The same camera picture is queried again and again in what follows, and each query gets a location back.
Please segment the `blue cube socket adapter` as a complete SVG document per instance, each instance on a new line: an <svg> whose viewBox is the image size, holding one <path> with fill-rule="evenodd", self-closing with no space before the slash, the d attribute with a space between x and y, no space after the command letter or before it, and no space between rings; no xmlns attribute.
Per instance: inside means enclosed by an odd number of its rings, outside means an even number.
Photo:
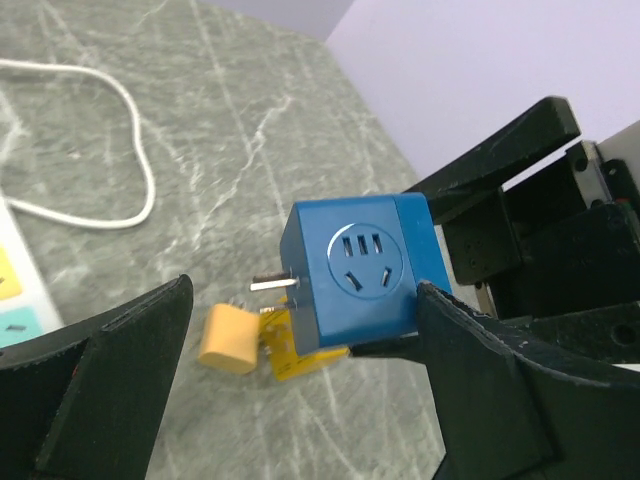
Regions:
<svg viewBox="0 0 640 480"><path fill-rule="evenodd" d="M285 289L299 355L411 335L419 284L451 289L421 193L296 202L279 251L250 289Z"/></svg>

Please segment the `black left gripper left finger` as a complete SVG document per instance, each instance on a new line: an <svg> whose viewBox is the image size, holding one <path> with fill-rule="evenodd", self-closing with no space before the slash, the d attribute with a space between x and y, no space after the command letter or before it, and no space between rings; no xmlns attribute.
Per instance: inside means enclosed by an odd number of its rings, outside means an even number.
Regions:
<svg viewBox="0 0 640 480"><path fill-rule="evenodd" d="M181 275L2 348L2 478L144 478L192 309Z"/></svg>

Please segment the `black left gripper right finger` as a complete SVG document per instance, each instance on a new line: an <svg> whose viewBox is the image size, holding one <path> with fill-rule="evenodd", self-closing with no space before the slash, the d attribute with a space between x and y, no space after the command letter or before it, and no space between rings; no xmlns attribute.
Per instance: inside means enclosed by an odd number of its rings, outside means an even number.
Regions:
<svg viewBox="0 0 640 480"><path fill-rule="evenodd" d="M456 298L424 282L421 299ZM437 478L638 478L638 373L547 370L469 333L427 359L446 448Z"/></svg>

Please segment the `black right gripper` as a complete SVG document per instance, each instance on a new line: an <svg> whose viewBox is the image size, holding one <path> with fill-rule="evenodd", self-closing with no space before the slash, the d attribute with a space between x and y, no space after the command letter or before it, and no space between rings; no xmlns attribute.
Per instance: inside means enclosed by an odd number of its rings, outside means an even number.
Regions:
<svg viewBox="0 0 640 480"><path fill-rule="evenodd" d="M547 370L639 368L639 193L601 158L564 97L547 96L410 187L427 200L453 276L488 289L501 320L457 299L421 299L416 334L354 357L427 364L469 333Z"/></svg>

